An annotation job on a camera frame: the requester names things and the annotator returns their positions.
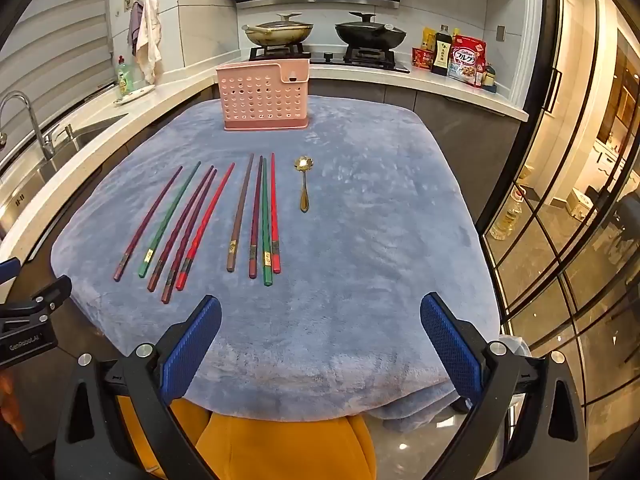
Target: blue gripper pad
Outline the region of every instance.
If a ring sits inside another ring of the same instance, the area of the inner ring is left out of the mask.
[[[0,264],[0,283],[8,282],[20,274],[20,260],[11,258]]]
[[[454,324],[456,318],[434,292],[422,298],[420,322],[461,397],[473,404],[482,394],[482,367]]]
[[[211,297],[164,360],[160,394],[167,405],[187,392],[221,323],[220,302]]]

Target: kitchen sink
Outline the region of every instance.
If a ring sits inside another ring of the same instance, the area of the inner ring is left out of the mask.
[[[44,185],[71,158],[89,142],[124,115],[89,124],[73,132],[73,138],[66,138],[56,146],[51,160],[46,160],[37,142],[23,153],[18,160],[2,174],[0,184],[0,239],[3,239],[12,225]]]

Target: chopstick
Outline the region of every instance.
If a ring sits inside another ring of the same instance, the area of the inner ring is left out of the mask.
[[[169,301],[171,300],[171,293],[174,290],[175,279],[178,277],[178,271],[180,270],[180,262],[182,261],[182,257],[184,256],[184,251],[187,250],[187,243],[189,242],[189,238],[191,237],[191,232],[193,231],[194,225],[196,225],[196,220],[198,219],[198,215],[200,214],[200,210],[202,209],[202,204],[204,204],[204,199],[207,197],[207,193],[209,192],[209,188],[211,187],[211,183],[216,177],[217,172],[218,170],[213,170],[213,173],[211,173],[211,177],[209,177],[209,181],[207,182],[204,191],[198,199],[196,209],[194,209],[193,213],[191,213],[191,218],[189,218],[189,223],[187,224],[187,228],[184,231],[182,240],[180,240],[180,246],[175,253],[174,262],[171,264],[171,269],[169,270],[169,275],[166,277],[166,283],[164,284],[164,290],[162,291],[161,300],[164,304],[169,303]]]
[[[271,264],[273,272],[280,274],[280,237],[278,236],[278,209],[276,206],[276,156],[271,153]]]
[[[180,274],[178,274],[178,281],[175,284],[175,288],[178,290],[183,290],[184,285],[187,282],[187,277],[189,275],[189,270],[191,269],[191,264],[193,263],[193,259],[196,257],[196,252],[198,251],[198,247],[200,245],[200,241],[202,240],[202,236],[204,235],[204,229],[207,228],[207,223],[209,223],[209,219],[213,214],[213,209],[218,203],[218,199],[220,198],[220,194],[222,190],[225,189],[226,181],[229,180],[229,175],[234,169],[236,164],[234,162],[231,163],[229,169],[226,170],[225,176],[222,178],[222,182],[220,182],[218,189],[216,190],[216,194],[211,199],[209,203],[209,207],[207,207],[206,212],[204,213],[204,217],[202,218],[202,222],[196,231],[196,235],[191,242],[191,247],[189,248],[189,252],[187,253],[187,257],[184,259],[184,263],[182,264],[182,268],[180,269]]]
[[[249,177],[251,176],[251,166],[254,163],[254,154],[249,156],[249,164],[244,174],[244,182],[238,199],[238,209],[236,210],[236,219],[234,220],[234,228],[229,241],[229,253],[226,256],[226,270],[233,272],[236,268],[236,254],[238,254],[238,240],[240,237],[240,226],[242,225],[242,212],[244,211],[244,202],[246,200],[246,190],[249,187]]]
[[[149,245],[149,248],[145,255],[145,259],[142,261],[142,263],[140,264],[140,268],[138,269],[138,276],[140,276],[140,278],[144,278],[146,276],[146,272],[149,268],[149,264],[151,263],[151,259],[154,257],[154,253],[156,252],[156,249],[160,244],[160,239],[162,238],[162,235],[164,234],[164,231],[166,230],[166,227],[169,224],[169,220],[171,219],[171,216],[174,214],[175,208],[178,207],[178,203],[180,202],[180,199],[184,195],[184,192],[186,191],[187,186],[191,182],[193,175],[195,175],[196,171],[198,171],[199,167],[200,167],[200,161],[198,161],[195,168],[191,170],[191,173],[187,177],[187,180],[185,181],[184,184],[182,184],[182,187],[178,190],[178,194],[175,196],[174,201],[171,204],[171,207],[169,208],[169,211],[167,211],[166,215],[164,215],[164,218],[162,219],[162,223],[160,224],[160,227],[156,232],[156,236],[154,236],[154,239],[151,240],[151,245]]]
[[[251,244],[249,245],[249,278],[258,275],[258,220],[260,218],[260,182],[262,180],[262,156],[258,162],[258,176],[255,179],[254,218],[251,224]]]
[[[182,167],[180,166],[178,168],[178,170],[174,173],[174,176],[172,176],[171,179],[169,179],[169,182],[166,184],[166,186],[164,186],[164,189],[160,192],[160,195],[158,196],[158,198],[156,198],[156,201],[151,206],[151,209],[146,214],[146,216],[144,217],[142,223],[140,224],[140,226],[136,230],[136,233],[133,235],[133,239],[131,240],[129,246],[127,247],[127,250],[124,251],[124,256],[122,257],[120,263],[116,267],[116,272],[113,275],[113,279],[115,281],[117,281],[117,282],[120,281],[120,279],[122,277],[122,273],[124,272],[124,268],[127,266],[127,263],[129,262],[129,259],[130,259],[131,255],[133,253],[133,249],[136,248],[136,245],[140,241],[140,238],[142,237],[142,233],[145,231],[146,226],[149,224],[149,221],[151,220],[151,217],[156,212],[156,209],[158,209],[158,206],[160,205],[160,202],[162,202],[162,199],[166,195],[166,192],[169,191],[169,188],[171,187],[171,184],[174,183],[174,180],[178,177],[178,174],[181,171],[182,171]]]
[[[184,224],[184,221],[187,219],[187,215],[189,214],[191,206],[193,206],[193,203],[196,201],[196,198],[198,197],[198,194],[200,193],[202,186],[204,186],[204,183],[207,181],[207,177],[209,176],[209,173],[211,173],[211,171],[213,171],[213,166],[211,166],[207,170],[207,173],[205,173],[204,177],[198,184],[196,191],[193,192],[193,194],[191,195],[191,198],[187,202],[187,205],[184,207],[184,210],[182,211],[180,218],[178,218],[178,223],[175,225],[174,230],[171,231],[169,240],[164,246],[164,250],[162,250],[162,254],[160,254],[160,259],[156,263],[156,268],[154,269],[154,272],[151,274],[151,279],[149,279],[149,284],[146,287],[149,292],[153,292],[154,290],[156,290],[156,285],[158,284],[158,280],[160,279],[160,274],[162,274],[162,269],[164,269],[164,264],[166,263],[167,258],[169,257],[169,252],[171,252],[171,249],[175,244],[178,234],[180,233],[180,229],[182,229],[182,224]]]
[[[269,232],[269,191],[267,190],[267,159],[262,160],[262,277],[264,285],[273,283],[271,269],[271,234]]]

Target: red chopstick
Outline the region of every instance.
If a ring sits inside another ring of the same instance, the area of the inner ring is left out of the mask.
[[[191,264],[193,263],[193,259],[196,257],[196,252],[198,251],[198,246],[200,245],[200,241],[204,235],[204,229],[207,228],[207,223],[209,223],[209,219],[213,214],[213,209],[218,203],[218,199],[220,198],[220,194],[222,190],[225,189],[226,181],[229,180],[229,175],[233,171],[233,168],[236,164],[234,162],[231,163],[229,169],[226,170],[225,176],[222,178],[222,182],[220,182],[218,189],[216,190],[216,194],[211,199],[209,203],[209,207],[207,207],[207,211],[204,213],[204,217],[202,218],[202,222],[196,231],[196,235],[191,242],[191,247],[189,248],[189,252],[187,253],[187,257],[184,259],[184,263],[182,264],[182,268],[180,269],[180,274],[178,274],[178,280],[175,283],[175,288],[178,290],[183,290],[184,285],[187,283],[187,276],[189,275],[189,270],[191,269]]]
[[[271,153],[271,268],[280,274],[280,239],[278,238],[278,211],[276,209],[276,156]]]
[[[191,238],[191,232],[193,231],[194,225],[196,225],[196,220],[198,219],[198,215],[200,214],[200,210],[202,209],[202,204],[204,204],[204,199],[207,197],[207,193],[209,192],[209,188],[211,187],[211,183],[216,177],[217,172],[218,170],[213,170],[213,173],[211,173],[209,181],[207,182],[204,191],[198,199],[196,209],[194,209],[193,213],[191,213],[191,218],[189,218],[189,223],[187,224],[187,228],[184,231],[182,240],[180,240],[180,246],[178,247],[178,251],[175,253],[174,262],[171,264],[171,269],[169,270],[169,275],[166,277],[166,283],[164,284],[164,290],[162,291],[161,299],[164,304],[167,304],[169,303],[169,301],[171,301],[171,293],[174,290],[175,279],[178,277],[180,262],[182,261],[182,257],[184,256],[184,251],[187,250],[187,243],[189,241],[189,238]]]
[[[133,249],[136,248],[136,245],[140,241],[140,238],[142,237],[142,233],[145,231],[146,226],[149,224],[149,221],[151,220],[151,217],[156,212],[156,209],[158,209],[158,206],[160,205],[160,202],[162,202],[162,199],[166,195],[166,192],[169,191],[169,188],[171,187],[171,184],[174,183],[174,180],[178,177],[178,174],[181,171],[182,171],[182,167],[180,166],[178,168],[178,170],[174,173],[174,176],[172,176],[171,179],[169,180],[169,182],[166,184],[166,186],[164,186],[164,189],[160,193],[160,196],[158,196],[158,198],[156,199],[154,204],[151,206],[151,209],[149,210],[149,212],[144,217],[142,223],[140,224],[140,227],[138,227],[138,230],[133,235],[133,239],[131,240],[131,243],[129,244],[129,247],[127,247],[127,250],[124,251],[124,256],[122,257],[120,263],[116,267],[116,272],[113,275],[113,279],[116,280],[117,282],[120,281],[120,279],[122,277],[122,273],[124,272],[124,268],[127,266],[127,263],[128,263],[128,261],[129,261],[129,259],[131,257],[131,254],[133,253]]]
[[[262,156],[258,163],[258,176],[255,181],[254,219],[251,223],[251,243],[249,244],[249,278],[258,275],[258,221],[260,219],[260,182],[262,181]]]
[[[158,284],[158,280],[160,279],[160,274],[162,274],[162,269],[164,269],[164,264],[166,263],[169,257],[169,253],[171,252],[171,249],[173,248],[175,241],[178,238],[180,229],[182,229],[182,224],[184,224],[184,221],[187,219],[187,215],[189,214],[191,206],[193,206],[193,203],[196,201],[196,198],[198,197],[198,193],[200,193],[200,190],[202,189],[202,186],[204,186],[204,183],[207,181],[207,177],[209,176],[209,173],[211,173],[211,171],[213,171],[213,166],[211,166],[207,170],[207,173],[205,173],[204,177],[198,184],[196,191],[193,192],[193,194],[191,195],[191,198],[187,202],[187,205],[184,207],[184,210],[182,211],[180,218],[178,218],[178,223],[175,225],[174,230],[171,231],[171,235],[169,236],[169,239],[166,245],[164,246],[164,250],[162,250],[162,254],[160,254],[160,258],[156,263],[156,268],[154,269],[154,272],[151,274],[151,278],[149,279],[149,284],[146,286],[146,289],[149,292],[153,292],[154,290],[156,290],[156,285]]]

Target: frying pan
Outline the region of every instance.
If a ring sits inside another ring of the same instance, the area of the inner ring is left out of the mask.
[[[373,23],[375,14],[350,12],[362,19],[361,22],[340,23],[335,31],[340,39],[354,48],[375,48],[391,50],[402,43],[406,32],[387,23]]]
[[[301,43],[311,34],[313,25],[309,23],[292,22],[292,16],[299,16],[300,12],[278,14],[282,18],[279,22],[263,23],[257,26],[243,25],[249,41],[259,46],[286,46]]]

